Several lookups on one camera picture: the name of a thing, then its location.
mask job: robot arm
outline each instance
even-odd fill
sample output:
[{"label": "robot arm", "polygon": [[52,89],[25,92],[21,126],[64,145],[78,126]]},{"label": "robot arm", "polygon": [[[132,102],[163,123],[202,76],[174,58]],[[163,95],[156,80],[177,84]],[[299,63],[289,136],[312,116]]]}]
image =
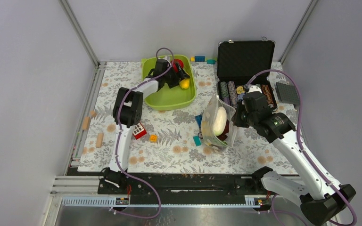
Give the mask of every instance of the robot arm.
[{"label": "robot arm", "polygon": [[[135,126],[141,120],[143,100],[152,93],[158,92],[166,83],[171,89],[178,86],[180,81],[182,81],[183,79],[190,78],[190,76],[182,69],[182,67],[178,63],[175,63],[175,65],[178,68],[177,72],[173,69],[168,60],[156,60],[155,68],[149,72],[148,76],[139,85],[139,87],[131,91],[127,96],[120,112],[120,121],[118,121],[117,119],[119,114],[119,108],[122,104],[124,96],[129,91],[129,89],[121,87],[118,91],[115,106],[113,108],[113,117],[116,122],[116,133],[114,140],[117,141],[118,137],[121,134],[117,149],[117,155],[120,167],[124,170],[128,168],[128,156],[130,152],[129,147],[132,132],[134,131]],[[116,152],[114,150],[109,163],[109,168],[111,171],[114,172],[120,171],[116,161]]]},{"label": "robot arm", "polygon": [[[151,95],[152,93],[156,93],[159,90],[159,82],[156,80],[148,81],[150,78],[146,78],[145,84],[137,88],[135,91],[132,91],[126,103],[124,103],[121,115],[120,115],[120,123],[122,124],[122,138],[120,139],[118,145],[118,156],[119,156],[119,164],[122,169],[128,168],[128,156],[130,152],[130,142],[132,137],[132,132],[135,129],[135,126],[141,119],[142,113],[142,101],[145,97]],[[117,122],[117,110],[120,106],[120,102],[123,99],[124,95],[127,93],[128,89],[120,88],[119,93],[117,95],[115,107],[113,108],[113,117],[116,120],[116,133],[115,140],[119,136],[120,125]],[[117,166],[115,160],[115,152],[113,151],[112,159],[109,163],[110,170],[117,172],[120,169]]]},{"label": "robot arm", "polygon": [[263,167],[252,174],[257,189],[275,192],[300,206],[305,217],[314,225],[325,224],[346,207],[340,196],[331,188],[331,184],[339,188],[349,202],[356,194],[351,185],[342,185],[334,178],[303,143],[305,153],[331,181],[327,184],[300,150],[294,124],[286,115],[272,113],[260,91],[244,95],[243,101],[238,102],[232,121],[238,127],[253,127],[259,135],[272,143],[289,160],[305,184],[296,183],[277,174],[271,168]]}]

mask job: metal floor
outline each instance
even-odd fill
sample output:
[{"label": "metal floor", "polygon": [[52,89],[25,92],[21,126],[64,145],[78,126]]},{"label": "metal floor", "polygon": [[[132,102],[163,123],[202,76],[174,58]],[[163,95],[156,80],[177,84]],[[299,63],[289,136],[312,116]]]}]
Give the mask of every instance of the metal floor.
[{"label": "metal floor", "polygon": [[[300,209],[291,202],[277,198],[275,209],[293,212],[303,219]],[[153,215],[156,208],[128,208],[128,213]],[[287,226],[303,226],[298,219],[286,214],[277,215]],[[161,214],[150,220],[114,215],[105,207],[62,206],[56,226],[278,226],[273,213],[257,214],[244,208],[163,208]]]}]

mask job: blue toy block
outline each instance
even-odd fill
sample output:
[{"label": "blue toy block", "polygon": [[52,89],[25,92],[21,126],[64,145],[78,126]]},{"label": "blue toy block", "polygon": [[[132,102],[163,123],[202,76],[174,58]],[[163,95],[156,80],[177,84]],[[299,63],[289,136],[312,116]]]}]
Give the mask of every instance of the blue toy block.
[{"label": "blue toy block", "polygon": [[195,56],[195,62],[205,62],[205,56]]},{"label": "blue toy block", "polygon": [[214,64],[216,64],[216,60],[214,60],[214,59],[208,59],[208,60],[206,61],[206,63],[207,63],[208,65],[214,65]]},{"label": "blue toy block", "polygon": [[199,136],[194,136],[194,141],[195,141],[196,147],[202,145],[202,143],[200,142]]},{"label": "blue toy block", "polygon": [[202,115],[200,114],[200,115],[195,116],[195,120],[197,122],[197,126],[199,126],[199,128],[200,128],[200,123],[202,123]]}]

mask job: case lid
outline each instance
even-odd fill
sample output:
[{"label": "case lid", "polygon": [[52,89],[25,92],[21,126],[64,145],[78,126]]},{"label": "case lid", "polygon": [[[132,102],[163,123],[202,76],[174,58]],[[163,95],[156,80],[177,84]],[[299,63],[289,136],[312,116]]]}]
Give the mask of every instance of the case lid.
[{"label": "case lid", "polygon": [[[219,44],[217,54],[217,77],[220,81],[243,84],[266,69],[271,68],[274,41],[224,41]],[[264,73],[255,82],[267,82]]]}]

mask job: red apple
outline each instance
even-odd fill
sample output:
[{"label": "red apple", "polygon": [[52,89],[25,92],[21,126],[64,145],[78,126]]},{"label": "red apple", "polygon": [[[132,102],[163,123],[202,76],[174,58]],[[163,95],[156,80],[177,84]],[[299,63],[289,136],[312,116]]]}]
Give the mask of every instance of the red apple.
[{"label": "red apple", "polygon": [[173,68],[174,68],[175,72],[178,72],[178,68],[177,68],[177,65],[175,65],[175,63],[178,63],[181,66],[181,68],[184,69],[184,63],[179,59],[175,59],[174,63],[173,63]]}]

